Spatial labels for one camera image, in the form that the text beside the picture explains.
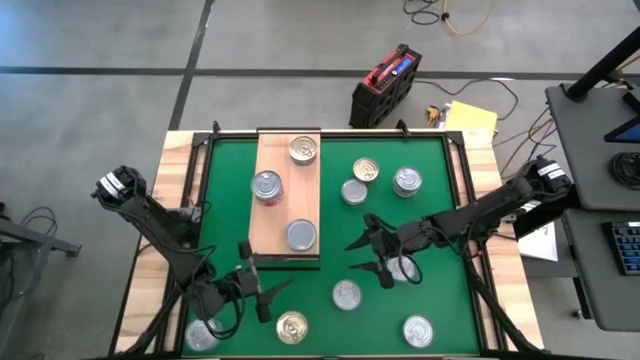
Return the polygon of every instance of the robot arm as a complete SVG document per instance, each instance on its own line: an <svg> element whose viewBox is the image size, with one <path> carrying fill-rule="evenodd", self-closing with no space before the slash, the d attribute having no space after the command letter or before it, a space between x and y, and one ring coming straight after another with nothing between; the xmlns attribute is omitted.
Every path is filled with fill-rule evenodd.
<svg viewBox="0 0 640 360"><path fill-rule="evenodd" d="M199 219L193 219L192 214L167 210L147 195L146 181L136 169L121 166L102 177L96 187L91 197L97 199L106 210L118 213L131 223L169 263L179 288L178 293L168 298L173 303L180 295L184 296L196 316L208 325L208 320L220 312L225 304L231 302L238 309L239 300L244 302L246 298L254 296L258 320L262 323L271 320L269 304L291 280L263 292L255 268L256 259L248 241L239 244L239 257L246 261L247 268L238 266L216 279L216 268L209 260L215 246L200 250L185 248L187 244L195 245L199 238ZM163 304L157 317L168 316L164 308ZM146 349L160 320L154 319L144 339L141 337L139 344L129 352ZM230 332L216 333L213 329L209 331L218 338L233 335Z"/></svg>
<svg viewBox="0 0 640 360"><path fill-rule="evenodd" d="M464 207L423 217L397 228L376 215L365 215L367 228L362 236L345 250L351 251L371 245L377 261L353 265L350 268L375 273L380 285L389 289L394 286L394 282L385 265L386 261L393 257L402 259L403 256L407 256L416 266L418 279L411 279L405 274L402 261L398 261L400 270L408 282L419 284L422 273L411 254L426 250L432 244L437 247L449 246L464 258L474 289L485 300L514 345L521 351L536 351L538 349L524 338L497 300L491 296L491 292L471 263L471 257L465 255L464 249L471 239L485 242L496 232L502 217L527 202L537 200L546 203L559 200L569 193L571 187L571 181L555 161L538 156L525 164L517 175L503 186Z"/></svg>

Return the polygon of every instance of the can lid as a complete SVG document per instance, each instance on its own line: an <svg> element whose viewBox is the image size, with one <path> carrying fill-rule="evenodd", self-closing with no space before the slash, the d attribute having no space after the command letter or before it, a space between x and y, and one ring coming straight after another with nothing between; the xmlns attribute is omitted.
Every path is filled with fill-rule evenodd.
<svg viewBox="0 0 640 360"><path fill-rule="evenodd" d="M336 306L345 311L353 310L362 301L362 292L358 284L351 280L341 280L333 287L333 302Z"/></svg>
<svg viewBox="0 0 640 360"><path fill-rule="evenodd" d="M289 154L298 161L308 161L316 156L317 152L316 142L308 136L298 136L289 145Z"/></svg>
<svg viewBox="0 0 640 360"><path fill-rule="evenodd" d="M350 204L360 204L367 198L367 186L356 179L349 179L342 184L342 197Z"/></svg>
<svg viewBox="0 0 640 360"><path fill-rule="evenodd" d="M209 326L216 331L222 331L222 323L216 319L209 320ZM194 320L184 333L187 345L194 351L207 351L216 347L220 340L211 336L202 320Z"/></svg>
<svg viewBox="0 0 640 360"><path fill-rule="evenodd" d="M281 189L280 176L271 170L257 173L251 181L251 191L260 199L277 197Z"/></svg>
<svg viewBox="0 0 640 360"><path fill-rule="evenodd" d="M317 236L316 227L309 220L294 220L287 226L287 244L293 250L311 249Z"/></svg>
<svg viewBox="0 0 640 360"><path fill-rule="evenodd" d="M410 316L402 327L404 338L415 348L425 348L433 340L431 323L420 315Z"/></svg>
<svg viewBox="0 0 640 360"><path fill-rule="evenodd" d="M402 256L402 267L404 268L404 272L413 279L416 275L416 266L404 255ZM402 274L402 270L400 270L400 262L397 257L391 258L387 261L387 269L391 272L391 276L394 280L407 281L407 278Z"/></svg>
<svg viewBox="0 0 640 360"><path fill-rule="evenodd" d="M360 181L371 182L378 177L379 172L378 163L371 159L360 158L353 163L353 174Z"/></svg>
<svg viewBox="0 0 640 360"><path fill-rule="evenodd" d="M407 191L418 190L422 185L422 175L409 166L398 169L395 179L398 186Z"/></svg>
<svg viewBox="0 0 640 360"><path fill-rule="evenodd" d="M297 311L287 311L280 315L276 323L278 338L285 344L297 344L307 336L307 319Z"/></svg>

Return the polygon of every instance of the keyboard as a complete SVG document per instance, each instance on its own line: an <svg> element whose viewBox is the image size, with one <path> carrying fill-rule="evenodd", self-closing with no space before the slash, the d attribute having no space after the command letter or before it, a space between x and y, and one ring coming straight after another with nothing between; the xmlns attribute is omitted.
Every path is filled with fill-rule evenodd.
<svg viewBox="0 0 640 360"><path fill-rule="evenodd" d="M607 222L601 225L620 274L640 275L640 222Z"/></svg>

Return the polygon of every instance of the white sheet of paper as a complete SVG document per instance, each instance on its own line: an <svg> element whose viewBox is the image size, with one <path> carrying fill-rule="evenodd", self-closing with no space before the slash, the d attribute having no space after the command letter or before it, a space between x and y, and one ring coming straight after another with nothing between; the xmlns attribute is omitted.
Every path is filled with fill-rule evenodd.
<svg viewBox="0 0 640 360"><path fill-rule="evenodd" d="M558 261L556 230L553 222L518 240L520 255Z"/></svg>

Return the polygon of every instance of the black floor stripe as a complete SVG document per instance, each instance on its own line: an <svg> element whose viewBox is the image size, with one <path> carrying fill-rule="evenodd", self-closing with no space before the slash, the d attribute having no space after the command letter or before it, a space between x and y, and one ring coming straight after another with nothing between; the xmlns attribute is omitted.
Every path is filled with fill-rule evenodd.
<svg viewBox="0 0 640 360"><path fill-rule="evenodd" d="M0 74L180 76L180 75L184 75L184 73L185 73L185 69L178 69L178 68L0 66Z"/></svg>
<svg viewBox="0 0 640 360"><path fill-rule="evenodd" d="M180 89L178 90L176 103L173 107L173 112L171 113L171 120L169 121L169 131L178 130L180 128L182 113L184 112L184 106L187 103L187 97L189 96L189 88L191 88L191 81L193 80L196 64L198 63L200 50L202 50L204 35L207 32L207 25L209 22L209 16L211 15L213 1L214 0L206 0L204 3L204 8L202 9L202 14L200 15L200 22L198 23L198 30L196 30L196 36L193 39L193 45L191 46L189 60L187 60L187 68L185 69L185 74L182 77L182 83L180 84Z"/></svg>
<svg viewBox="0 0 640 360"><path fill-rule="evenodd" d="M191 55L198 56L200 46L192 49ZM197 58L189 56L189 63L195 67ZM95 67L29 67L0 66L0 74L32 75L132 75L132 76L219 76L219 77L303 77L303 78L361 78L369 70L312 70L312 69L179 69L179 68L95 68ZM510 78L515 80L576 81L583 73L562 72L504 72L504 71L418 71L421 79L489 79ZM625 74L625 77L640 77L640 74Z"/></svg>
<svg viewBox="0 0 640 360"><path fill-rule="evenodd" d="M311 69L196 69L195 76L219 77L305 77L305 78L361 78L370 70L311 70ZM418 71L421 79L490 79L575 81L583 73L503 72L503 71Z"/></svg>

